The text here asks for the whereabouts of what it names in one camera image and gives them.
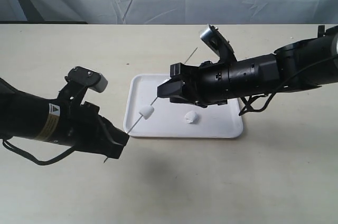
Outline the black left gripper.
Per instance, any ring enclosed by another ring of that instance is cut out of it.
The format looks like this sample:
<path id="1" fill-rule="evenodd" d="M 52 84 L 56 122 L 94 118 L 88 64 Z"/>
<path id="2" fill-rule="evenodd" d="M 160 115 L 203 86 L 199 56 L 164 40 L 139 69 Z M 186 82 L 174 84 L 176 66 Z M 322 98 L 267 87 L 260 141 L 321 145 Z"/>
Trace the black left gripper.
<path id="1" fill-rule="evenodd" d="M 62 141 L 79 152 L 103 153 L 106 159 L 119 159 L 129 135 L 100 116 L 98 106 L 82 101 L 88 89 L 67 82 L 59 91 L 57 101 L 62 106 L 63 128 L 59 130 L 64 136 Z"/>

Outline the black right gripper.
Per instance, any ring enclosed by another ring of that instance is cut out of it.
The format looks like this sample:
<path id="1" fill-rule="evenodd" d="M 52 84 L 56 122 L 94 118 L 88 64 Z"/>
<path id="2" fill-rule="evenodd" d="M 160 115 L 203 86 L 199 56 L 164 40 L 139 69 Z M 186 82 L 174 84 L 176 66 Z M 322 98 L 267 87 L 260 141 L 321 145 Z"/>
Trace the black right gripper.
<path id="1" fill-rule="evenodd" d="M 204 61 L 199 66 L 176 63 L 170 66 L 170 77 L 157 87 L 157 97 L 172 103 L 185 103 L 206 108 L 225 105 L 230 99 L 229 67 L 223 62 Z"/>

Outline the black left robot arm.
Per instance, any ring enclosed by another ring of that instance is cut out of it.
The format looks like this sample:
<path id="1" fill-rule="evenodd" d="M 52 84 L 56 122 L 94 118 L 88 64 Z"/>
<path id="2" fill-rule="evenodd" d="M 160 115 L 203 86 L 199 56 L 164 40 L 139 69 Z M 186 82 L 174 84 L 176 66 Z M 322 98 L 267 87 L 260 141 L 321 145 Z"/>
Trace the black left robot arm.
<path id="1" fill-rule="evenodd" d="M 99 107 L 83 101 L 88 86 L 68 80 L 55 99 L 17 90 L 1 80 L 1 139 L 12 137 L 58 144 L 72 152 L 118 159 L 129 135 L 99 115 Z"/>

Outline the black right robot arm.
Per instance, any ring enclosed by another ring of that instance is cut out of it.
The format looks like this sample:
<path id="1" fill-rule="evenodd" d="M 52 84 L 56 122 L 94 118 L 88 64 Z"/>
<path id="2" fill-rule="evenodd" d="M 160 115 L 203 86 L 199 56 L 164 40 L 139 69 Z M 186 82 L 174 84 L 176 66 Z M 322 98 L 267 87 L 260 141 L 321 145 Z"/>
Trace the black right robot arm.
<path id="1" fill-rule="evenodd" d="M 283 46 L 273 53 L 244 60 L 235 57 L 230 42 L 208 25 L 201 40 L 218 56 L 199 66 L 176 63 L 170 78 L 157 88 L 159 98 L 202 108 L 241 99 L 242 112 L 255 112 L 259 98 L 272 100 L 280 92 L 299 92 L 337 82 L 337 27 L 320 25 L 317 37 Z"/>

